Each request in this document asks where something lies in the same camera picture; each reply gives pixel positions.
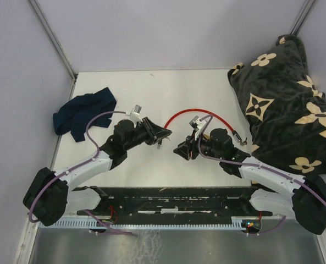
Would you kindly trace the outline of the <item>silver key bunch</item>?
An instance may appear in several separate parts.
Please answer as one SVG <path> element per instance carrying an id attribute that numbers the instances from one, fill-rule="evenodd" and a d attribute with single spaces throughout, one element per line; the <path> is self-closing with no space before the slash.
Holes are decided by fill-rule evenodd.
<path id="1" fill-rule="evenodd" d="M 241 141 L 240 141 L 240 145 L 241 145 L 241 146 L 245 146 L 245 145 L 247 145 L 247 138 L 246 138 L 245 140 L 241 140 Z"/>

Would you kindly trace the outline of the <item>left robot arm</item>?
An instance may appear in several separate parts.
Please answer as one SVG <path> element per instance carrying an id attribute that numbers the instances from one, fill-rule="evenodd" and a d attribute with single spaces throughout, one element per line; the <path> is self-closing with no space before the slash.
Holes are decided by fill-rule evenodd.
<path id="1" fill-rule="evenodd" d="M 142 143 L 154 145 L 171 134 L 171 130 L 147 117 L 137 123 L 123 119 L 114 126 L 107 141 L 85 160 L 57 171 L 40 169 L 23 198 L 24 206 L 30 211 L 30 221 L 51 226 L 69 212 L 92 210 L 104 214 L 108 200 L 93 188 L 77 190 L 77 187 L 122 164 L 130 149 Z"/>

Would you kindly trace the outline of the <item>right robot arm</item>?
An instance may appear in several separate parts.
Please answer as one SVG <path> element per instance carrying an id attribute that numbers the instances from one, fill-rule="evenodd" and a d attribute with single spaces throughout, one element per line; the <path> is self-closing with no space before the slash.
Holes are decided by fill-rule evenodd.
<path id="1" fill-rule="evenodd" d="M 173 151 L 185 160 L 197 156 L 217 161 L 226 173 L 261 185 L 239 201 L 245 215 L 267 211 L 295 219 L 307 231 L 320 235 L 326 229 L 326 183 L 320 176 L 305 177 L 269 166 L 236 148 L 225 129 L 209 137 L 193 131 Z"/>

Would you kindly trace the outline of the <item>navy blue cloth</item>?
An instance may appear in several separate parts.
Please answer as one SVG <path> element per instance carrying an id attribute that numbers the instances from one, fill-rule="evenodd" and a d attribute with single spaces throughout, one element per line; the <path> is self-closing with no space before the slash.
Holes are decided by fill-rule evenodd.
<path id="1" fill-rule="evenodd" d="M 70 132 L 75 142 L 82 142 L 85 140 L 86 126 L 95 116 L 108 112 L 91 125 L 109 127 L 116 105 L 117 101 L 107 87 L 95 93 L 76 96 L 53 114 L 54 132 L 56 135 Z"/>

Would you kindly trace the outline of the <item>black floral blanket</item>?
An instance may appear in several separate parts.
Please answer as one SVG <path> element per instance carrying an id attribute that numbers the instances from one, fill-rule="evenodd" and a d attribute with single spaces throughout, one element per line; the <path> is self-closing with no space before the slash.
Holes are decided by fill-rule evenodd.
<path id="1" fill-rule="evenodd" d="M 297 36 L 280 36 L 252 63 L 233 66 L 228 80 L 250 127 L 253 157 L 294 174 L 326 174 L 326 98 Z"/>

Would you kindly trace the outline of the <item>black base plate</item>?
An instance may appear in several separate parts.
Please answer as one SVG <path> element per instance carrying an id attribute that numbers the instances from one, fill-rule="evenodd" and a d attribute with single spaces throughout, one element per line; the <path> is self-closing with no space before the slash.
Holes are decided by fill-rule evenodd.
<path id="1" fill-rule="evenodd" d="M 204 217 L 271 216 L 265 209 L 255 209 L 248 198 L 252 187 L 194 188 L 104 188 L 82 187 L 70 192 L 63 215 L 84 215 L 89 210 L 97 216 L 117 215 L 138 218 L 144 215 L 200 215 Z"/>

